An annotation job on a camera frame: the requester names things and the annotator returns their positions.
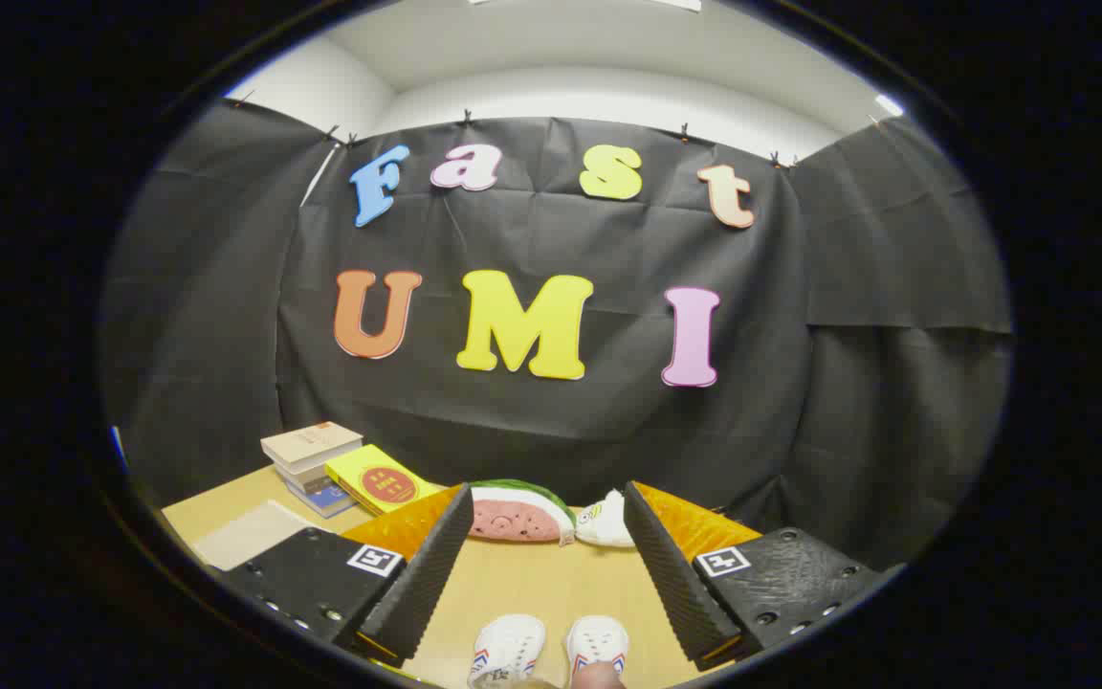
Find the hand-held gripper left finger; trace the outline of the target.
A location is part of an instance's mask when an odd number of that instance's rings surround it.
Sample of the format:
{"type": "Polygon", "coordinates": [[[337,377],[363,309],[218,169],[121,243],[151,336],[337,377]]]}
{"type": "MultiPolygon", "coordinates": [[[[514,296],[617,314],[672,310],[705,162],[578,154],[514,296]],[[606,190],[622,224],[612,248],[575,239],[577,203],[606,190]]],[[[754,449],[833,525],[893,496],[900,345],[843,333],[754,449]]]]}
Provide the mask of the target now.
{"type": "Polygon", "coordinates": [[[414,657],[473,519],[462,483],[341,535],[300,529],[220,580],[303,635],[399,667],[414,657]]]}

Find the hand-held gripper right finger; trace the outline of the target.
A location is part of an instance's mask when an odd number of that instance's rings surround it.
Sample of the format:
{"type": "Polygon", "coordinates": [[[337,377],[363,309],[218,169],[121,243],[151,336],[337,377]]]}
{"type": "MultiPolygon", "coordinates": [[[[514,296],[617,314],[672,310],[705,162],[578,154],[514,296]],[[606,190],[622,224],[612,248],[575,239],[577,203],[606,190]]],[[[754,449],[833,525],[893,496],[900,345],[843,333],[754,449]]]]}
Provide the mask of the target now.
{"type": "Polygon", "coordinates": [[[627,531],[700,671],[824,627],[905,567],[876,570],[799,527],[756,532],[640,481],[624,494],[627,531]]]}

